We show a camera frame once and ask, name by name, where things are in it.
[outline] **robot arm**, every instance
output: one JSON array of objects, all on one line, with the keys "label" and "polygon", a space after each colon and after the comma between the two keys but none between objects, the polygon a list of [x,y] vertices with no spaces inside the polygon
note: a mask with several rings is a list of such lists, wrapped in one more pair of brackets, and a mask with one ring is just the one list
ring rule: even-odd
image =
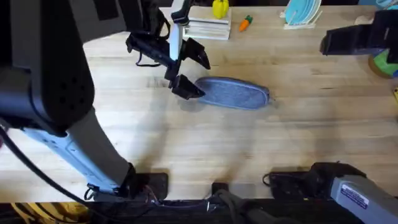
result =
[{"label": "robot arm", "polygon": [[[184,8],[177,15],[188,21],[191,2],[180,2]],[[179,36],[180,52],[171,57],[174,42],[160,36],[168,22],[150,0],[8,0],[1,4],[1,123],[21,129],[63,157],[87,178],[95,200],[145,200],[146,185],[157,198],[165,198],[167,175],[136,174],[101,129],[83,43],[130,32],[128,51],[137,50],[165,65],[172,92],[185,99],[204,92],[178,74],[181,61],[190,57],[209,69],[204,47]]]}]

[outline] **dish rack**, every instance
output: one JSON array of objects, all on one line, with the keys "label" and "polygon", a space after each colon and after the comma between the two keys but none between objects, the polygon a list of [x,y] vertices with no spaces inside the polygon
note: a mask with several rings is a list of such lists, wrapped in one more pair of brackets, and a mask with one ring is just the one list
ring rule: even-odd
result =
[{"label": "dish rack", "polygon": [[[286,6],[286,9],[289,7],[291,2],[292,1],[290,0],[289,3]],[[313,19],[310,19],[310,20],[308,20],[307,22],[304,22],[304,23],[292,24],[292,21],[293,21],[295,15],[296,15],[296,12],[297,11],[295,11],[293,13],[292,18],[290,18],[288,23],[284,24],[284,29],[285,30],[291,30],[291,29],[313,29],[313,28],[315,28],[316,22],[319,19],[319,17],[321,16],[323,11],[320,11],[319,8],[318,8],[316,13],[315,13],[315,16],[313,17]],[[284,18],[284,19],[286,18],[285,10],[279,14],[279,17],[280,18]]]}]

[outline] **plate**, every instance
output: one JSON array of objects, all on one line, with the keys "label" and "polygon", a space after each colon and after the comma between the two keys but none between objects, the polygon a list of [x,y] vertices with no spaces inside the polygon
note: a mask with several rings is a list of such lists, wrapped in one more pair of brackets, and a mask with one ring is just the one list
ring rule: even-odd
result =
[{"label": "plate", "polygon": [[311,21],[317,12],[319,11],[319,7],[321,6],[322,0],[314,0],[313,5],[312,5],[312,10],[310,13],[308,13],[308,16],[302,21],[303,23]]},{"label": "plate", "polygon": [[300,22],[299,19],[303,16],[303,13],[305,12],[306,7],[308,6],[308,1],[309,0],[290,0],[289,6],[285,10],[286,22],[289,23],[294,15],[294,12],[296,12],[294,18],[291,21],[291,24],[299,23]]},{"label": "plate", "polygon": [[314,3],[315,3],[315,0],[307,0],[307,5],[305,6],[303,14],[297,20],[298,23],[300,23],[300,24],[305,23],[305,18],[307,18],[308,15],[311,13]]}]

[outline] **blue dish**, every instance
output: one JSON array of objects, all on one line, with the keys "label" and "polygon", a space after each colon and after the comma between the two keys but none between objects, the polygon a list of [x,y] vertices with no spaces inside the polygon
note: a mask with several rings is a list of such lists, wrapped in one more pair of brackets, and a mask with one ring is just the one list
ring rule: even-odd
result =
[{"label": "blue dish", "polygon": [[314,0],[307,0],[307,5],[305,6],[305,9],[303,10],[302,15],[298,19],[298,23],[303,23],[304,19],[311,13],[312,5],[314,5],[315,1]]},{"label": "blue dish", "polygon": [[305,11],[309,11],[309,0],[291,0],[289,3],[288,8],[285,11],[285,19],[287,23],[291,23],[291,24],[298,24],[300,23],[300,19],[304,19],[305,17],[303,17]]},{"label": "blue dish", "polygon": [[390,6],[388,10],[398,10],[398,5]]}]

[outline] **black cable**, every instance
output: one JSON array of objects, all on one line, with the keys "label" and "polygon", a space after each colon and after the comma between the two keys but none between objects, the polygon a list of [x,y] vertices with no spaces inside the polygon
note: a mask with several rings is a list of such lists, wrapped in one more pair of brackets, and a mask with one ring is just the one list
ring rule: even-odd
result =
[{"label": "black cable", "polygon": [[142,59],[142,52],[140,51],[140,52],[139,52],[138,61],[136,62],[136,65],[137,65],[138,67],[152,67],[152,68],[154,68],[154,67],[159,67],[159,66],[161,66],[161,64],[159,64],[159,63],[156,63],[156,64],[140,64],[141,59]]},{"label": "black cable", "polygon": [[269,176],[269,173],[268,173],[268,174],[264,174],[264,175],[262,176],[262,183],[263,183],[265,186],[270,187],[271,185],[270,185],[269,183],[267,183],[266,180],[265,180],[265,178],[267,178],[268,176]]},{"label": "black cable", "polygon": [[97,209],[94,209],[89,203],[85,202],[81,198],[77,197],[76,195],[72,194],[68,190],[64,189],[61,187],[59,184],[57,184],[55,181],[53,181],[49,176],[43,173],[35,164],[33,164],[32,161],[28,157],[25,156],[25,154],[18,148],[18,146],[15,145],[14,141],[8,136],[8,134],[3,130],[3,128],[0,128],[0,136],[3,140],[3,143],[11,150],[12,153],[25,165],[27,166],[33,173],[35,173],[37,176],[39,176],[44,182],[48,183],[51,187],[55,188],[58,190],[60,193],[64,194],[67,197],[70,197],[72,200],[86,206],[87,208],[90,209],[91,212],[94,214],[106,218],[108,220],[114,221],[114,222],[120,222],[120,223],[128,223],[131,224],[131,221],[133,220],[120,220],[117,218],[113,218],[111,216],[105,215],[104,212],[98,211]]},{"label": "black cable", "polygon": [[203,200],[202,202],[193,204],[193,205],[166,205],[164,203],[161,203],[160,201],[155,201],[154,204],[158,207],[163,207],[163,208],[176,208],[176,209],[188,209],[188,208],[196,208],[196,207],[201,207],[204,206],[208,203],[208,200]]},{"label": "black cable", "polygon": [[[271,173],[267,173],[267,174],[264,174],[264,175],[262,176],[262,183],[263,183],[265,186],[267,186],[267,187],[271,187],[271,184],[270,184],[270,183],[267,183],[266,180],[265,180],[267,177],[269,177],[270,174],[271,174]],[[273,174],[272,176],[290,177],[290,178],[293,178],[293,179],[296,179],[296,180],[302,180],[302,178],[296,177],[296,176],[293,176],[293,175],[290,175],[290,174]]]}]

